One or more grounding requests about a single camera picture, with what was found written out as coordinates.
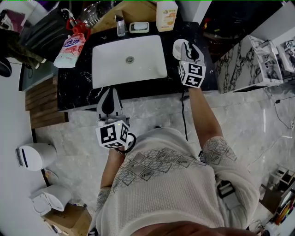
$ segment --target marble cabinet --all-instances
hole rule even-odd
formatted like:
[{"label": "marble cabinet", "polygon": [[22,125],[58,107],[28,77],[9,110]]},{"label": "marble cabinet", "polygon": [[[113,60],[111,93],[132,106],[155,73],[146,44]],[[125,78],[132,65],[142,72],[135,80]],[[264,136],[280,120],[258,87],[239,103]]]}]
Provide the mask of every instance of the marble cabinet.
[{"label": "marble cabinet", "polygon": [[248,91],[283,83],[271,42],[246,36],[215,63],[220,93]]}]

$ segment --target soap bottle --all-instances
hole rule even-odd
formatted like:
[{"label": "soap bottle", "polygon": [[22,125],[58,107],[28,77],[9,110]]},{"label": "soap bottle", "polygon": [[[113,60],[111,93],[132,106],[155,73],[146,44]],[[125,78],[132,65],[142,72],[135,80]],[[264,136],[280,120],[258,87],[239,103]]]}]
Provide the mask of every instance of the soap bottle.
[{"label": "soap bottle", "polygon": [[173,30],[177,9],[175,1],[157,2],[157,28],[159,32]]}]

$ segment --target soap dish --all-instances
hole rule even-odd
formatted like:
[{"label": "soap dish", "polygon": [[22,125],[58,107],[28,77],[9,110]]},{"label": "soap dish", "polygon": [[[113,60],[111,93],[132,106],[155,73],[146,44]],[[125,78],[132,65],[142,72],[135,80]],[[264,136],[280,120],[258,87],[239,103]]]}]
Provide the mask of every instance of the soap dish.
[{"label": "soap dish", "polygon": [[129,32],[135,33],[147,33],[149,32],[149,22],[133,22],[129,25]]}]

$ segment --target white sink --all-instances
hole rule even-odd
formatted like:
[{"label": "white sink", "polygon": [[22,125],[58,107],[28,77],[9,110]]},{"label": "white sink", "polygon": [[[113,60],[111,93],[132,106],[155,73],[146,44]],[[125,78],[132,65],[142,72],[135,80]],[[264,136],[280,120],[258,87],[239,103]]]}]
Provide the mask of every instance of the white sink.
[{"label": "white sink", "polygon": [[158,35],[123,39],[93,48],[94,89],[166,76],[162,42]]}]

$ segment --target cardboard box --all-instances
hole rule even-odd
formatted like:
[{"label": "cardboard box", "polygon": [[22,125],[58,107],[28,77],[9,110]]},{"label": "cardboard box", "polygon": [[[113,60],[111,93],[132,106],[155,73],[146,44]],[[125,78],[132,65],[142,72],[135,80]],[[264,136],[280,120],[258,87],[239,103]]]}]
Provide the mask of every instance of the cardboard box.
[{"label": "cardboard box", "polygon": [[92,220],[86,208],[71,204],[63,212],[53,209],[42,217],[62,236],[86,236]]}]

